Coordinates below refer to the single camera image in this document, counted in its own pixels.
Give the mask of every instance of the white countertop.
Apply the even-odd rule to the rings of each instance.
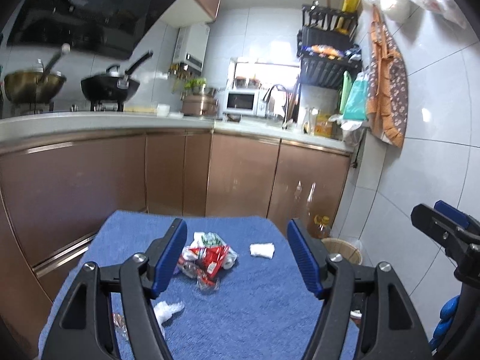
[[[345,152],[353,151],[353,148],[339,140],[315,137],[262,124],[222,122],[186,116],[183,118],[157,117],[128,112],[54,112],[45,115],[11,117],[0,120],[0,143],[48,134],[110,128],[205,128],[280,138]]]

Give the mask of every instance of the white microwave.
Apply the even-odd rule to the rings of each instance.
[[[262,99],[266,93],[262,89],[226,90],[222,113],[265,117],[266,103]]]

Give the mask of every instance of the screw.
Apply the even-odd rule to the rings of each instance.
[[[390,272],[392,270],[392,265],[386,261],[382,261],[380,264],[378,264],[378,267],[384,272]]]
[[[333,261],[334,263],[339,263],[340,261],[343,260],[343,257],[340,253],[329,254],[328,258],[330,259],[330,261]]]
[[[132,258],[136,263],[143,263],[147,259],[147,256],[143,253],[135,253]]]
[[[85,264],[83,264],[83,270],[85,271],[93,271],[93,269],[95,269],[95,263],[90,261],[90,262],[86,262]]]

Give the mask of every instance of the blue towel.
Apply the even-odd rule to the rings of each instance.
[[[174,217],[117,211],[104,223],[89,250],[63,283],[40,334],[42,353],[53,319],[77,275],[87,261],[99,266],[122,263],[145,251],[153,239],[165,234]],[[187,218],[188,242],[195,231],[218,233],[239,254],[234,267],[220,270],[220,288],[204,295],[196,281],[173,276],[160,300],[183,301],[185,309],[166,323],[166,343],[175,360],[291,359],[299,360],[314,331],[322,306],[308,292],[287,240],[275,225],[259,217]],[[273,242],[273,259],[251,257],[252,243]],[[119,294],[112,294],[114,312],[122,313]],[[353,358],[358,329],[350,322],[342,360]],[[117,334],[124,360],[133,360],[128,341]]]

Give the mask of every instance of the trash can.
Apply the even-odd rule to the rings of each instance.
[[[344,259],[349,260],[352,264],[361,265],[363,262],[360,249],[349,242],[339,238],[324,238],[323,244],[329,253],[340,253]]]

